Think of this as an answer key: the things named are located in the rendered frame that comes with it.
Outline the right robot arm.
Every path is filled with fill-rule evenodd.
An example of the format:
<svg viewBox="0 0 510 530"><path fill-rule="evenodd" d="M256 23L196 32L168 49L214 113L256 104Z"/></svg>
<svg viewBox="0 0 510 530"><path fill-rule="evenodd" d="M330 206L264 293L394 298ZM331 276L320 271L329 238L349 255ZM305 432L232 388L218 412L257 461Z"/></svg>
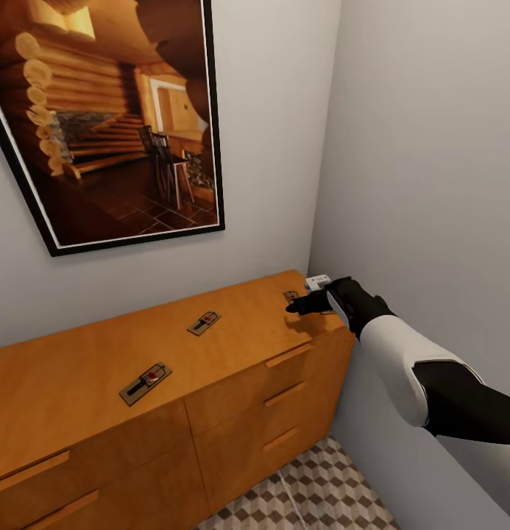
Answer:
<svg viewBox="0 0 510 530"><path fill-rule="evenodd" d="M468 364L425 338L350 276L306 278L307 295L286 311L335 311L360 341L394 407L430 431L510 517L510 396L490 389Z"/></svg>

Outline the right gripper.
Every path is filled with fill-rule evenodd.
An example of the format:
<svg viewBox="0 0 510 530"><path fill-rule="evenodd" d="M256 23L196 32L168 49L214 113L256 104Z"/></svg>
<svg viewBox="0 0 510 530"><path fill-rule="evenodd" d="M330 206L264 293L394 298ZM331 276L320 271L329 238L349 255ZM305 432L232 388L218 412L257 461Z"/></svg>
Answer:
<svg viewBox="0 0 510 530"><path fill-rule="evenodd" d="M321 308L318 303L318 297L316 295L318 294L317 291L314 291L308 295L295 298L295 301L293 304L289 304L287 306L286 311L291 313L298 313L301 316L309 313L321 313L323 311L327 311L327 309Z"/></svg>

